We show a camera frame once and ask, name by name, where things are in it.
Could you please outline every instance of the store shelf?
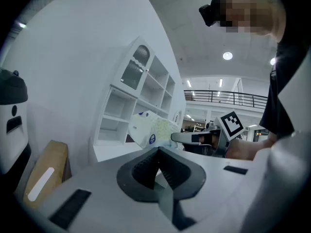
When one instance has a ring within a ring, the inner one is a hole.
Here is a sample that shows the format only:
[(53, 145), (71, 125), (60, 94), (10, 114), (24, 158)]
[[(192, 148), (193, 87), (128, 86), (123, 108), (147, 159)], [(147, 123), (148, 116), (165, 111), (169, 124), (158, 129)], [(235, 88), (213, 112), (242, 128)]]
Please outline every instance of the store shelf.
[(105, 114), (103, 115), (103, 118), (118, 121), (118, 122), (127, 122), (127, 123), (129, 122), (129, 120), (125, 120), (125, 119), (122, 119), (119, 117), (109, 116), (109, 115), (105, 115)]

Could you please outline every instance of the cardboard box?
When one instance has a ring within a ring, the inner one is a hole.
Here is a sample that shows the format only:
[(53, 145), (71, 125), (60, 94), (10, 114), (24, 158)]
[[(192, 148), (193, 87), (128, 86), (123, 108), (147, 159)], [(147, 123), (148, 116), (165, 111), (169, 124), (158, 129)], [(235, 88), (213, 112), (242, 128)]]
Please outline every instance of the cardboard box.
[(24, 203), (37, 208), (56, 187), (70, 177), (67, 144), (50, 141), (30, 174), (23, 196)]

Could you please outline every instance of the white robot body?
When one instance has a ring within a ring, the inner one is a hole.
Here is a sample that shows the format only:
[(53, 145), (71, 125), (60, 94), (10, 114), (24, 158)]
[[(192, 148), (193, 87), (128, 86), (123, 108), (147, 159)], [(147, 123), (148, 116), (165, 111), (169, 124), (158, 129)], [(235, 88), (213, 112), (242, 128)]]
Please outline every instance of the white robot body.
[[(12, 115), (14, 106), (17, 107), (15, 116)], [(10, 170), (28, 144), (26, 106), (27, 102), (0, 105), (0, 166), (3, 174)], [(8, 129), (10, 120), (15, 120), (16, 125)]]

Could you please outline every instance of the white wall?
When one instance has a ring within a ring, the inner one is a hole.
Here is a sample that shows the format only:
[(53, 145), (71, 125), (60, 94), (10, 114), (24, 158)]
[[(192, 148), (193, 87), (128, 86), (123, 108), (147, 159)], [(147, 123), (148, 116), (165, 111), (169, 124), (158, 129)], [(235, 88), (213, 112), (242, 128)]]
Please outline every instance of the white wall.
[(268, 139), (268, 136), (267, 136), (267, 135), (259, 135), (259, 136), (258, 136), (258, 141), (259, 141), (259, 142), (262, 142), (262, 141), (267, 140), (267, 139)]
[(5, 57), (6, 57), (7, 53), (9, 52), (13, 42), (14, 42), (14, 38), (12, 38), (10, 36), (8, 36), (5, 39), (3, 45), (2, 45), (2, 47), (0, 49), (0, 67), (3, 66)]
[(269, 86), (270, 86), (269, 81), (263, 82), (258, 80), (242, 78), (243, 93), (267, 97), (269, 92)]
[(37, 156), (53, 139), (69, 146), (73, 174), (87, 165), (102, 91), (125, 46), (141, 35), (176, 82), (169, 119), (186, 102), (173, 50), (148, 0), (54, 0), (21, 31), (3, 67), (28, 87), (28, 132)]
[(252, 142), (254, 140), (254, 130), (249, 130), (247, 132), (247, 138), (246, 138), (246, 141), (248, 142)]

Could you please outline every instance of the person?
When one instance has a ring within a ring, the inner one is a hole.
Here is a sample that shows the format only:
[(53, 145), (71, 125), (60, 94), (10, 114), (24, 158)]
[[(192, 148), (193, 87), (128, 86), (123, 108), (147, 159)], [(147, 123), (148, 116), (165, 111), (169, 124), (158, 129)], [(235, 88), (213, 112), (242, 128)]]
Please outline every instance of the person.
[(269, 34), (277, 42), (276, 63), (270, 73), (268, 100), (260, 121), (269, 130), (268, 139), (261, 142), (233, 139), (227, 158), (253, 160), (258, 150), (271, 147), (294, 131), (278, 94), (310, 47), (309, 7), (308, 0), (212, 0), (210, 5), (200, 8), (207, 26), (218, 23), (227, 32)]

